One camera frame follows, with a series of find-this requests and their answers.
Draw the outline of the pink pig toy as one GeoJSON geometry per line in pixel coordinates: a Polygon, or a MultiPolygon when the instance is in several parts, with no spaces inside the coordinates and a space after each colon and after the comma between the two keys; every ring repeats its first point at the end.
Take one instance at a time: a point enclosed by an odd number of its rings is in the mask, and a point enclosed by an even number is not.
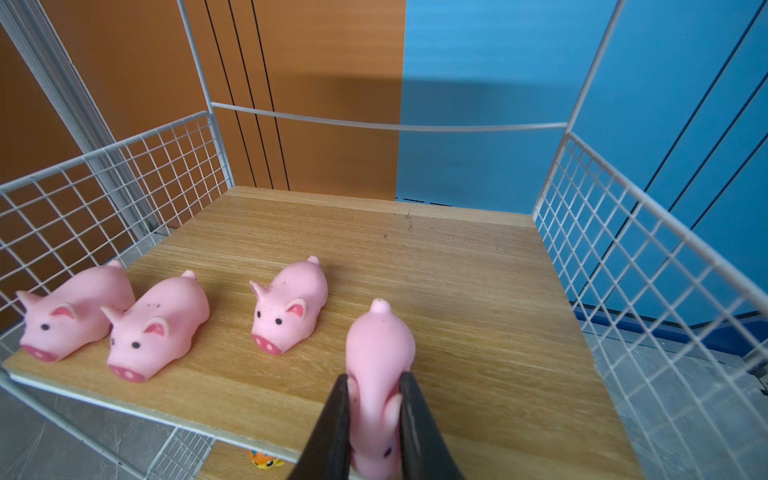
{"type": "Polygon", "coordinates": [[[18,290],[25,309],[21,348],[43,362],[56,362],[84,345],[103,339],[111,323],[103,306],[125,311],[135,295],[123,264],[112,260],[77,273],[52,293],[18,290]]]}
{"type": "Polygon", "coordinates": [[[192,270],[157,283],[124,311],[111,306],[101,311],[112,325],[107,366],[134,383],[184,357],[210,317],[208,298],[192,270]]]}
{"type": "Polygon", "coordinates": [[[329,293],[316,256],[288,265],[267,287],[249,284],[257,298],[251,335],[261,350],[280,355],[313,334],[329,293]]]}

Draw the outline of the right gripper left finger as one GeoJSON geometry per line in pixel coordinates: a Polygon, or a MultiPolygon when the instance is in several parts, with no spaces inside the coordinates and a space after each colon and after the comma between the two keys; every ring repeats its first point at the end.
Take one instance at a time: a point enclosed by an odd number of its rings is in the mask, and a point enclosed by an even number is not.
{"type": "Polygon", "coordinates": [[[289,480],[347,480],[351,447],[348,376],[339,375],[289,480]]]}

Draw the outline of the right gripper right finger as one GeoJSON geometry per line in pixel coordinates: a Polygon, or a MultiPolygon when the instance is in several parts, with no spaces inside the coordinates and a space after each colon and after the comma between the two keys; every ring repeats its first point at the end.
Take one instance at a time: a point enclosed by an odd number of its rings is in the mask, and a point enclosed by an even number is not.
{"type": "Polygon", "coordinates": [[[464,479],[411,372],[399,379],[400,451],[404,479],[464,479]]]}

